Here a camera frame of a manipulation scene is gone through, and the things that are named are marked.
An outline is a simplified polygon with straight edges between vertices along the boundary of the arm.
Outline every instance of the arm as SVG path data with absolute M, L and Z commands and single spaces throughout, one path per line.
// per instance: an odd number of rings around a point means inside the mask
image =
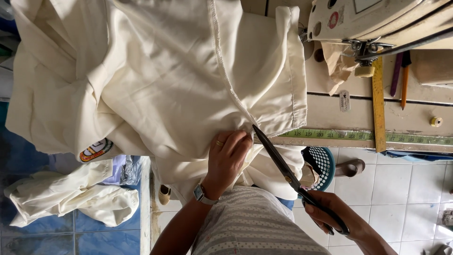
M 219 199 L 236 178 L 251 145 L 251 136 L 242 130 L 221 132 L 213 138 L 208 171 L 202 182 L 206 198 Z M 185 255 L 211 207 L 192 198 L 165 227 L 150 255 Z
M 355 241 L 364 255 L 397 255 L 390 245 L 337 195 L 323 191 L 309 191 L 309 193 L 323 206 L 330 208 L 340 216 L 349 228 L 350 234 L 347 238 Z M 324 223 L 340 229 L 327 213 L 318 208 L 307 204 L 305 211 L 326 234 L 328 230 L 324 227 Z

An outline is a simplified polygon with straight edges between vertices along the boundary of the striped shirt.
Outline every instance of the striped shirt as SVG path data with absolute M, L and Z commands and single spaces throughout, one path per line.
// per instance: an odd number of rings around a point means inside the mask
M 194 255 L 328 255 L 295 223 L 292 211 L 269 192 L 234 186 L 206 217 Z

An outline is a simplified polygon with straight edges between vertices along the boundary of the person's left hand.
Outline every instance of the person's left hand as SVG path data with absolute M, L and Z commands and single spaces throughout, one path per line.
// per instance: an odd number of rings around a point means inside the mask
M 244 130 L 220 132 L 214 136 L 207 175 L 202 182 L 208 199 L 217 200 L 234 181 L 251 146 L 252 138 Z

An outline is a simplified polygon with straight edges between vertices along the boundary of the scissor handle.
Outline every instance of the scissor handle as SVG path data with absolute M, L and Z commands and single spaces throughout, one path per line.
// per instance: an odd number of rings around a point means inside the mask
M 338 233 L 340 233 L 342 235 L 349 235 L 349 228 L 346 226 L 346 224 L 340 218 L 340 216 L 338 216 L 338 214 L 336 214 L 334 211 L 330 210 L 329 208 L 321 205 L 316 199 L 314 199 L 312 196 L 310 196 L 308 194 L 308 192 L 306 192 L 304 189 L 300 188 L 298 193 L 302 196 L 302 204 L 304 205 L 304 207 L 305 207 L 305 203 L 307 203 L 309 205 L 313 205 L 314 207 L 317 207 L 318 209 L 324 211 L 330 217 L 332 217 L 333 220 L 340 226 L 341 230 L 335 229 Z M 334 235 L 334 232 L 333 232 L 331 226 L 329 226 L 326 223 L 324 223 L 324 226 L 327 228 L 327 230 L 329 230 L 329 234 Z

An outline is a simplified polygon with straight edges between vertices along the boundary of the hand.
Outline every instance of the hand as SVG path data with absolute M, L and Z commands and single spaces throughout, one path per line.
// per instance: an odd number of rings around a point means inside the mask
M 374 234 L 374 230 L 364 221 L 357 213 L 355 213 L 343 200 L 333 193 L 323 191 L 308 191 L 308 193 L 319 203 L 332 211 L 334 211 L 344 221 L 349 228 L 350 234 L 347 238 L 359 241 Z M 305 204 L 305 211 L 308 215 L 320 226 L 320 228 L 327 234 L 328 230 L 324 226 L 327 223 L 335 229 L 341 229 L 340 226 L 324 211 L 309 204 Z
M 243 130 L 220 132 L 211 141 L 208 170 L 202 185 L 206 197 L 217 200 L 234 181 L 252 146 L 250 134 Z

